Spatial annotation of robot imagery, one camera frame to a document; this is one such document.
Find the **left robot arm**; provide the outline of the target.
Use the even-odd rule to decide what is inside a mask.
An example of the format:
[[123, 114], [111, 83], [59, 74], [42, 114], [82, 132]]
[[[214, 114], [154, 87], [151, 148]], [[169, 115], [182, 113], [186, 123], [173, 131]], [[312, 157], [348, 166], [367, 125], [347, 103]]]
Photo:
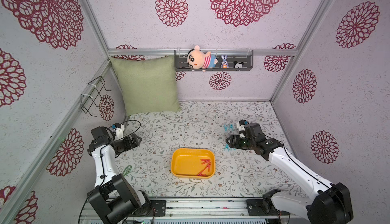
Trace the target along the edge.
[[94, 189], [87, 194], [86, 203], [105, 224], [117, 224], [131, 215], [152, 210], [146, 192], [135, 190], [116, 165], [117, 157], [142, 142], [135, 133], [124, 136], [124, 132], [124, 123], [91, 130], [93, 140], [87, 152], [94, 159], [96, 174]]

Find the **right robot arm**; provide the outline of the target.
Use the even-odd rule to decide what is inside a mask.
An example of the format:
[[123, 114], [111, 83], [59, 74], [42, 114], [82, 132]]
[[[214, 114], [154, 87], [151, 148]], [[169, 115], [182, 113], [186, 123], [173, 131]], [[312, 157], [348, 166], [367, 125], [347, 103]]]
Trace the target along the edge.
[[319, 176], [285, 147], [284, 143], [266, 136], [258, 123], [241, 120], [239, 133], [226, 139], [232, 149], [252, 150], [286, 173], [304, 191], [306, 197], [294, 197], [280, 189], [263, 194], [260, 208], [266, 214], [287, 212], [312, 224], [347, 224], [353, 220], [349, 189]]

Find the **yellow plastic storage box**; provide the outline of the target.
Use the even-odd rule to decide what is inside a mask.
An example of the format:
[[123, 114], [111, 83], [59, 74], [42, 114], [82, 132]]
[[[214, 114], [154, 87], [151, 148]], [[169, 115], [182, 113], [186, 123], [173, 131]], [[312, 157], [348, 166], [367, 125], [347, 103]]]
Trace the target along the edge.
[[[210, 159], [211, 168], [207, 176], [197, 176], [205, 167], [201, 159]], [[171, 172], [176, 177], [208, 179], [215, 174], [215, 155], [208, 149], [180, 148], [174, 151], [171, 160]]]

